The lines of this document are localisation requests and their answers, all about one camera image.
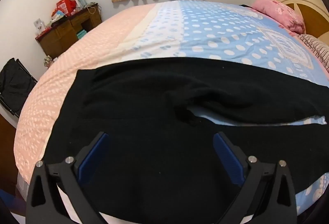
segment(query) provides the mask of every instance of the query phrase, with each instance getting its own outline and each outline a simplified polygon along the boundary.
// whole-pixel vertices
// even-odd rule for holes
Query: wooden dresser
[[[58,21],[50,30],[36,38],[46,55],[56,58],[78,41],[77,33],[87,32],[102,22],[98,4]]]
[[[14,157],[16,129],[0,115],[0,189],[15,195],[18,169]]]

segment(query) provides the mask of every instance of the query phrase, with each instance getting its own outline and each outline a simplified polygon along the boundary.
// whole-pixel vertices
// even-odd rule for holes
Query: blue polka dot bedsheet
[[[294,35],[251,8],[205,1],[165,2],[157,4],[131,37],[121,43],[119,48],[124,54],[120,61],[162,57],[209,58],[254,65],[329,86],[327,71]],[[217,124],[249,125],[224,119],[203,108],[190,109],[195,115]],[[327,124],[323,116],[313,116],[282,125],[311,123]],[[321,197],[328,181],[329,173],[326,173],[296,195],[298,214]]]

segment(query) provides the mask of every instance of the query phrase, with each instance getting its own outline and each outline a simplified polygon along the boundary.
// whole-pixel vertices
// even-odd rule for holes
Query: black chair
[[[17,59],[10,59],[0,72],[0,104],[19,117],[37,81]]]

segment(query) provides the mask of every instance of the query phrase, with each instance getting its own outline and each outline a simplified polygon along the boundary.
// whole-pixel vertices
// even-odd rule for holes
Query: wooden headboard
[[[329,45],[329,12],[322,0],[277,0],[301,14],[306,33]]]

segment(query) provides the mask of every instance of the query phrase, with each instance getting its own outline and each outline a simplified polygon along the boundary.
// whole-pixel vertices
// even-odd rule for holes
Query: black towel
[[[327,87],[276,71],[201,58],[81,70],[44,160],[61,162],[107,132],[108,153],[83,186],[100,212],[135,223],[214,223],[239,191],[213,150],[216,132],[263,162],[286,160],[297,193],[329,171],[328,127],[221,126],[186,107],[245,123],[282,123],[327,116],[328,95]]]

